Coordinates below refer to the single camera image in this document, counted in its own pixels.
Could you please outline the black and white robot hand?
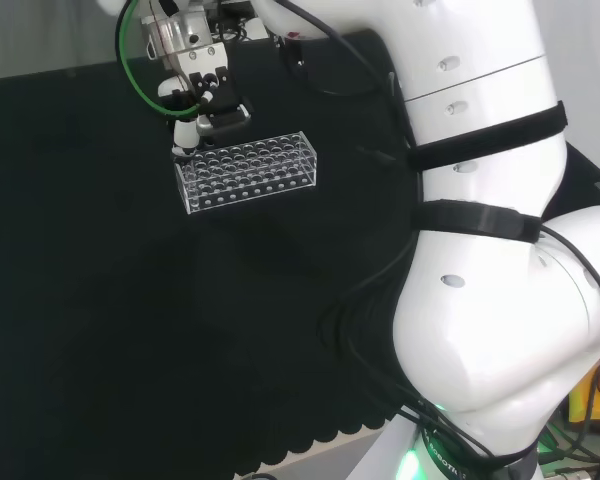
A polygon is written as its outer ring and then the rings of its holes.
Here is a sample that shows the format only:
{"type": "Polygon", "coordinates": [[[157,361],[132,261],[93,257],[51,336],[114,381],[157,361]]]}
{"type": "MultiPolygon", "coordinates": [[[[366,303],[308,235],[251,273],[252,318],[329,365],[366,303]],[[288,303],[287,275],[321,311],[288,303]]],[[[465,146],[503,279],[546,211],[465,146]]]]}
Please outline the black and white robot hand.
{"type": "Polygon", "coordinates": [[[191,156],[215,135],[249,122],[224,43],[172,53],[163,63],[172,76],[159,85],[158,98],[169,111],[175,156],[191,156]]]}

